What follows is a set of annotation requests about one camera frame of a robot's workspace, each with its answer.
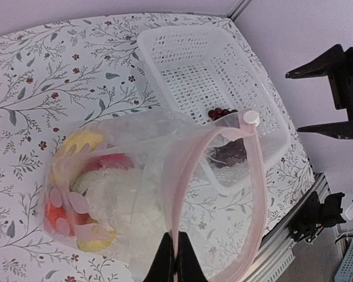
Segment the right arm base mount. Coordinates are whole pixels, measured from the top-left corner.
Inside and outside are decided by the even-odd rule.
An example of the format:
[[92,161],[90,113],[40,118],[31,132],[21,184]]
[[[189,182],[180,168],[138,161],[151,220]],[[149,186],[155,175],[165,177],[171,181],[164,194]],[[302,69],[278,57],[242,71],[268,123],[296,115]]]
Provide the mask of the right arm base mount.
[[312,243],[323,229],[345,223],[341,203],[345,194],[328,195],[321,203],[317,192],[312,192],[300,210],[292,218],[288,230],[294,242]]

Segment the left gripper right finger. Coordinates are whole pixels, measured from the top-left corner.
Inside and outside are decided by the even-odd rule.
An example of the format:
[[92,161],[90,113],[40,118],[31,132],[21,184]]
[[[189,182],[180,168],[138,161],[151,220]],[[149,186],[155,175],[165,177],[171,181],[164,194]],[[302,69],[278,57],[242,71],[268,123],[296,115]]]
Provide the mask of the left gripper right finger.
[[207,282],[186,232],[179,232],[176,276],[179,282]]

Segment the dark red toy grapes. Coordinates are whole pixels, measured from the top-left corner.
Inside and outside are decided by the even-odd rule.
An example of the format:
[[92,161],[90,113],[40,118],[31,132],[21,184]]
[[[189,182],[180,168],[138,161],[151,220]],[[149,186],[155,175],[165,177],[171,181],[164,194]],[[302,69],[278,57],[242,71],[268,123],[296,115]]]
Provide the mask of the dark red toy grapes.
[[[219,124],[223,126],[228,125],[229,122],[229,119],[224,119],[224,117],[237,112],[236,109],[215,108],[208,111],[208,117],[212,121],[219,120]],[[214,166],[217,169],[234,167],[247,160],[243,139],[229,140],[228,137],[220,135],[214,144],[217,146],[211,148],[208,155],[211,167]]]

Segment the orange toy pumpkin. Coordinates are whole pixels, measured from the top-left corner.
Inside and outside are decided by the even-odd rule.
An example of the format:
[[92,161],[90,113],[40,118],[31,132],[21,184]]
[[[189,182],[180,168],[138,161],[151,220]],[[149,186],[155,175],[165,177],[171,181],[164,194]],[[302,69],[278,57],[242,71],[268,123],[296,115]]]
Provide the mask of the orange toy pumpkin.
[[51,202],[45,206],[45,219],[51,230],[62,236],[75,236],[74,219],[71,212],[61,207],[55,207]]

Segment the clear zip top bag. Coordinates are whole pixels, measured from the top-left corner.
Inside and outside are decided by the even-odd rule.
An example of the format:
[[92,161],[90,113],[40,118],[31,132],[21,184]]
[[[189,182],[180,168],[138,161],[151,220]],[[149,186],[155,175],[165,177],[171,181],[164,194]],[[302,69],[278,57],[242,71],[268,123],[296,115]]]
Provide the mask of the clear zip top bag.
[[[79,158],[86,161],[85,166],[92,157],[123,153],[134,162],[133,169],[141,169],[145,173],[158,177],[165,233],[171,236],[174,247],[174,281],[177,281],[176,257],[179,232],[187,233],[208,281],[239,281],[244,276],[261,242],[267,207],[266,191],[258,193],[252,186],[241,186],[234,192],[250,195],[252,212],[249,217],[240,220],[239,223],[245,228],[245,233],[234,241],[235,251],[229,255],[223,251],[218,251],[216,254],[210,253],[209,238],[199,234],[192,225],[187,223],[183,211],[188,189],[193,184],[203,187],[208,196],[233,193],[220,192],[211,182],[202,177],[197,169],[202,151],[207,148],[210,141],[214,140],[214,135],[208,126],[199,126],[180,113],[154,109],[85,125],[69,135],[84,131],[104,136],[104,141],[93,152],[85,153]],[[48,180],[51,161],[45,173],[44,188],[38,202],[43,230],[54,239],[76,249],[78,249],[77,241],[109,240],[111,230],[89,215],[86,198],[81,192],[73,192],[71,189],[77,178],[87,173],[84,172],[85,166],[74,181],[66,179],[58,184],[52,184]],[[75,222],[74,237],[58,235],[47,225],[45,206],[48,202],[55,207],[62,206],[66,212],[72,213]],[[107,249],[96,254],[108,255],[126,262],[133,279],[144,281],[162,237],[152,243],[134,245],[117,243],[114,238]]]

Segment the red toy bell pepper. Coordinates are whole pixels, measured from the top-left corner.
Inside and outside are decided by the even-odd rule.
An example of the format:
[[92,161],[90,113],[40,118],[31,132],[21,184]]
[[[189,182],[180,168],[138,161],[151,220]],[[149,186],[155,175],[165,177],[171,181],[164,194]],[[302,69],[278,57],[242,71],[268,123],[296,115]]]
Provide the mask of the red toy bell pepper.
[[129,170],[135,167],[134,162],[126,154],[109,154],[95,156],[88,160],[84,172],[93,172],[101,169]]

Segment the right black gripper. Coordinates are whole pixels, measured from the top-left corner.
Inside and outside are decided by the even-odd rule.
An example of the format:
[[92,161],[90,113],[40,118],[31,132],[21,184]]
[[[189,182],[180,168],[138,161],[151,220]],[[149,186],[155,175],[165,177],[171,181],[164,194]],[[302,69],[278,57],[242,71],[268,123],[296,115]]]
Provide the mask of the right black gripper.
[[309,63],[288,71],[285,77],[303,79],[327,75],[335,108],[345,109],[349,121],[299,127],[297,132],[353,140],[353,47],[345,51],[336,44]]

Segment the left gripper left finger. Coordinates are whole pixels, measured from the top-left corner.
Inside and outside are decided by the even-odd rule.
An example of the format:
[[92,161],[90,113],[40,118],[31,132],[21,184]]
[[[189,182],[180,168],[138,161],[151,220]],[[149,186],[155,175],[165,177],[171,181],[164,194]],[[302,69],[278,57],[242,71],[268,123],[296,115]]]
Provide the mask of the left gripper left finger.
[[144,282],[174,281],[174,264],[173,241],[169,233],[165,233]]

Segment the white toy cauliflower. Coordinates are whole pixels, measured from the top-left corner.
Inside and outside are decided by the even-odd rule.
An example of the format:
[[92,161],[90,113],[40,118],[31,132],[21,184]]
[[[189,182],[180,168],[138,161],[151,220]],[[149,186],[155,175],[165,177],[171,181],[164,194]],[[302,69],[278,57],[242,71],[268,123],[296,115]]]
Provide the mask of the white toy cauliflower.
[[152,243],[166,232],[159,179],[141,169],[87,172],[71,189],[86,198],[93,219],[116,232],[117,243]]

